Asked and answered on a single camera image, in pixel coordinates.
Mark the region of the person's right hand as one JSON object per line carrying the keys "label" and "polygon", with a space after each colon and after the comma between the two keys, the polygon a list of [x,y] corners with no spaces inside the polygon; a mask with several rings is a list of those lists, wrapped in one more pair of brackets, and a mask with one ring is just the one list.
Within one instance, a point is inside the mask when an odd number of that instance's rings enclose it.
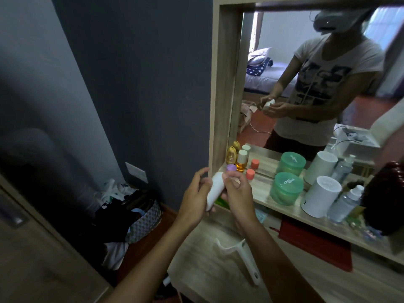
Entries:
{"label": "person's right hand", "polygon": [[228,202],[230,211],[242,232],[248,234],[260,226],[260,222],[255,214],[252,188],[245,175],[241,174],[240,187],[225,188],[221,194],[221,198]]}

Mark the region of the person's left hand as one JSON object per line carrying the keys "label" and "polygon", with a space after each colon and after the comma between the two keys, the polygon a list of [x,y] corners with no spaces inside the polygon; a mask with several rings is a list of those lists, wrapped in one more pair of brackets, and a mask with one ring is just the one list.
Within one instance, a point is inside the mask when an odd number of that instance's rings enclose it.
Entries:
{"label": "person's left hand", "polygon": [[209,216],[210,210],[206,212],[207,196],[212,186],[210,183],[204,183],[199,188],[191,188],[191,184],[184,192],[183,200],[175,220],[181,227],[191,232],[201,222],[205,216]]}

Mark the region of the white squeeze tube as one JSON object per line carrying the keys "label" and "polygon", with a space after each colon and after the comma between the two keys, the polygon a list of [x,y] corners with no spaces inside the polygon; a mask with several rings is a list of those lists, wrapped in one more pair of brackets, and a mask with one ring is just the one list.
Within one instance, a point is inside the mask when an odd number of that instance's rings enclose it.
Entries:
{"label": "white squeeze tube", "polygon": [[206,212],[210,211],[213,207],[215,201],[221,196],[225,185],[223,182],[224,172],[216,172],[212,177],[212,186],[207,196]]}

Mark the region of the person's right forearm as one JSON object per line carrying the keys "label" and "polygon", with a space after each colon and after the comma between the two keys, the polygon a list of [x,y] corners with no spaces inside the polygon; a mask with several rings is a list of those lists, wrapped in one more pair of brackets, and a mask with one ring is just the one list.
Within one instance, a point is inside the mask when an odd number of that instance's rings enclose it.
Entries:
{"label": "person's right forearm", "polygon": [[256,217],[235,221],[273,303],[325,303]]}

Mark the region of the person's left forearm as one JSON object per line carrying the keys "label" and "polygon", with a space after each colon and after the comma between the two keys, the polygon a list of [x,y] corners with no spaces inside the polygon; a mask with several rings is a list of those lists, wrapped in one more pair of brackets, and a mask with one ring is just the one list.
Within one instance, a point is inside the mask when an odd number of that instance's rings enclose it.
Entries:
{"label": "person's left forearm", "polygon": [[153,249],[103,303],[152,303],[176,252],[202,218],[203,216],[178,215]]}

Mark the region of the amber bottle with white cap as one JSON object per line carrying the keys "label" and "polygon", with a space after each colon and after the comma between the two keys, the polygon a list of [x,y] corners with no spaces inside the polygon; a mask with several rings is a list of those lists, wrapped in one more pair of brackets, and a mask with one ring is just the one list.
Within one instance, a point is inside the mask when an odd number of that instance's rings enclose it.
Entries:
{"label": "amber bottle with white cap", "polygon": [[238,172],[244,172],[246,165],[248,163],[249,153],[241,149],[237,154],[237,161],[236,161],[236,170]]}

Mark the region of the green round jar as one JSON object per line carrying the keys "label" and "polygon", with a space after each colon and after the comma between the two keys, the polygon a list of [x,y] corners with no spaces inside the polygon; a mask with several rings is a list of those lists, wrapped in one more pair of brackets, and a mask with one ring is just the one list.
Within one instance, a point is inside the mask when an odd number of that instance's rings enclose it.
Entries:
{"label": "green round jar", "polygon": [[303,192],[304,181],[295,174],[280,172],[275,175],[270,197],[278,204],[292,206]]}

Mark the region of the patterned grey bag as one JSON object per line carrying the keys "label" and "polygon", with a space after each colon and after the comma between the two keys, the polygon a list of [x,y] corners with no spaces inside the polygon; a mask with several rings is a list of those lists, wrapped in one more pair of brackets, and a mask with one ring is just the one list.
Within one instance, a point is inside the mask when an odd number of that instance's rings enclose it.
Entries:
{"label": "patterned grey bag", "polygon": [[162,212],[157,200],[153,200],[152,206],[147,211],[140,208],[134,208],[131,209],[130,212],[140,214],[140,218],[129,226],[124,240],[128,244],[134,244],[155,229],[160,223]]}

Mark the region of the white plastic bag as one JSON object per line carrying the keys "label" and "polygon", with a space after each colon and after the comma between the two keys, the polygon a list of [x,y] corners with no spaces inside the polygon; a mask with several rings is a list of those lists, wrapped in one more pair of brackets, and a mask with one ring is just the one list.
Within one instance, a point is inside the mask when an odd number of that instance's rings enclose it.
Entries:
{"label": "white plastic bag", "polygon": [[137,188],[133,188],[128,183],[119,183],[114,179],[109,179],[104,183],[103,190],[96,192],[94,197],[101,205],[101,208],[106,209],[113,199],[123,202],[125,197],[132,195],[137,190]]}

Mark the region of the white cylindrical speaker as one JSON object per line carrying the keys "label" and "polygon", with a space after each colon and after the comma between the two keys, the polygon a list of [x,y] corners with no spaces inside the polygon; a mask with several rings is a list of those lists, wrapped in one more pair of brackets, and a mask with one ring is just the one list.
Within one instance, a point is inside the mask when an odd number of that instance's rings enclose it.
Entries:
{"label": "white cylindrical speaker", "polygon": [[342,191],[341,184],[327,176],[319,176],[303,197],[300,206],[314,218],[323,218]]}

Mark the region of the wooden framed mirror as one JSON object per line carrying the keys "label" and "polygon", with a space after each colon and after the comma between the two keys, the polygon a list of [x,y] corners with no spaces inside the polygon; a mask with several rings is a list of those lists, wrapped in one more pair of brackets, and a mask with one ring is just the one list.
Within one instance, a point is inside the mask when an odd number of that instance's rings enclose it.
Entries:
{"label": "wooden framed mirror", "polygon": [[404,5],[404,0],[213,0],[210,90],[209,176],[225,163],[236,138],[243,94],[241,77],[248,54],[252,18],[245,12],[369,8]]}

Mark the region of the red mat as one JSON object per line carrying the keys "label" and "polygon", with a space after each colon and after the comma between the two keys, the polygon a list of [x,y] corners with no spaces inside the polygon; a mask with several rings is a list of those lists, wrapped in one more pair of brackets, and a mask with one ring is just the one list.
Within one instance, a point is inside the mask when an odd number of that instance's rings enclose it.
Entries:
{"label": "red mat", "polygon": [[279,238],[343,271],[353,270],[351,243],[334,235],[284,215]]}

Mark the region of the white cloth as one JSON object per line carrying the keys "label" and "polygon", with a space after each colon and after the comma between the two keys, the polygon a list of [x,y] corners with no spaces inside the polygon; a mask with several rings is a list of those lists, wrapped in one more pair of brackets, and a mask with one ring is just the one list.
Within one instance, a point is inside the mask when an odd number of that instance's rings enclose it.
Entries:
{"label": "white cloth", "polygon": [[110,242],[104,243],[104,248],[106,255],[103,257],[102,267],[109,271],[118,270],[129,248],[129,244],[126,242]]}

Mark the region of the clear spray bottle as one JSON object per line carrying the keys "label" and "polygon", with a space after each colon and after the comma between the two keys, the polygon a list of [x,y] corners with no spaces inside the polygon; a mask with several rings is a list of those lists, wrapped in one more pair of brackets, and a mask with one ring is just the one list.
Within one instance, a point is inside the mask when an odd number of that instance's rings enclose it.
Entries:
{"label": "clear spray bottle", "polygon": [[328,210],[326,215],[328,220],[333,223],[342,222],[356,206],[361,204],[363,191],[364,186],[356,185],[355,188],[343,193]]}

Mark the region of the dark red bag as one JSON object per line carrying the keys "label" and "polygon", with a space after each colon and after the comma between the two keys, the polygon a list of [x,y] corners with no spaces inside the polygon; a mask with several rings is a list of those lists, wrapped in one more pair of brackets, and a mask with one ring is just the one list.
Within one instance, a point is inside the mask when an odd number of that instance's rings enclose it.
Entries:
{"label": "dark red bag", "polygon": [[366,185],[365,223],[389,236],[404,226],[404,161],[388,162]]}

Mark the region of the wooden cabinet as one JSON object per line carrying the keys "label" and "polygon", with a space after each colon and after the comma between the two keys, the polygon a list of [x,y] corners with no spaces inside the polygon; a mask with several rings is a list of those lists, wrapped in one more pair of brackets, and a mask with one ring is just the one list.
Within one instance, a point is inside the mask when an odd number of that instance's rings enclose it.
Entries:
{"label": "wooden cabinet", "polygon": [[0,174],[0,303],[101,303],[112,292]]}

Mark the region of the white wall socket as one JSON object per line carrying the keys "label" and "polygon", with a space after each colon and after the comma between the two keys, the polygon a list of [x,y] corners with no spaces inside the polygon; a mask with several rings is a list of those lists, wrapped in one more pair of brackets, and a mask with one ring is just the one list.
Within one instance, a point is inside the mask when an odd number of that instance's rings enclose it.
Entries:
{"label": "white wall socket", "polygon": [[144,170],[135,167],[134,165],[125,162],[126,168],[128,170],[128,173],[132,176],[134,176],[135,178],[138,178],[139,180],[141,180],[142,182],[148,184],[148,177],[147,174]]}

